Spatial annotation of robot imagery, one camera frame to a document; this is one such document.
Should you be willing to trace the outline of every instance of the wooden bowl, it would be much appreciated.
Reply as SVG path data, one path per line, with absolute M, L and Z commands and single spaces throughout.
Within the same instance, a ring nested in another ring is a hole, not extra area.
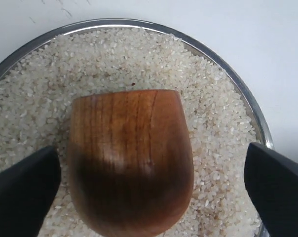
M 82 220 L 105 237 L 153 237 L 186 211 L 193 161 L 178 92 L 75 99 L 69 184 Z

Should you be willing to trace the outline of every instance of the uncooked white rice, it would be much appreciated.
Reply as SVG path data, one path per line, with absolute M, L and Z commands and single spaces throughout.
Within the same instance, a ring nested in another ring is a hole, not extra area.
M 142 29 L 58 36 L 0 81 L 0 171 L 57 145 L 62 184 L 40 237 L 97 237 L 77 216 L 66 180 L 71 102 L 79 96 L 169 88 L 181 93 L 194 156 L 189 209 L 161 237 L 252 237 L 257 213 L 243 184 L 255 132 L 228 76 L 181 40 Z

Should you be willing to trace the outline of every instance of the white surface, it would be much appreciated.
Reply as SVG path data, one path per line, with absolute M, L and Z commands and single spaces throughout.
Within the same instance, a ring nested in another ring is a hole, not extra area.
M 0 62 L 47 31 L 106 17 L 156 22 L 210 47 L 254 94 L 275 149 L 298 161 L 298 0 L 1 0 Z

